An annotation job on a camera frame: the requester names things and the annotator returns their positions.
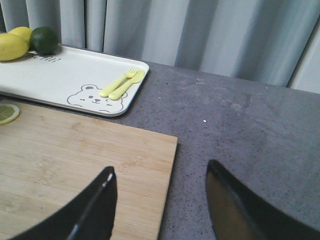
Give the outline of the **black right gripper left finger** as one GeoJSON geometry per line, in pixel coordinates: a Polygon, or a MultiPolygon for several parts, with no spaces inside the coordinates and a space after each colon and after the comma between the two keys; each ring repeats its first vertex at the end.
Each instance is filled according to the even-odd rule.
{"type": "Polygon", "coordinates": [[[74,199],[13,240],[109,240],[118,199],[117,177],[105,167],[74,199]]]}

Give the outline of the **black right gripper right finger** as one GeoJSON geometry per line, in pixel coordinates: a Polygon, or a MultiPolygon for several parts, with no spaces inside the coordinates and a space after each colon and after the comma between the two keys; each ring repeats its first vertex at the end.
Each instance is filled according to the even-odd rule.
{"type": "Polygon", "coordinates": [[[210,160],[206,198],[218,240],[318,240],[320,232],[275,208],[210,160]]]}

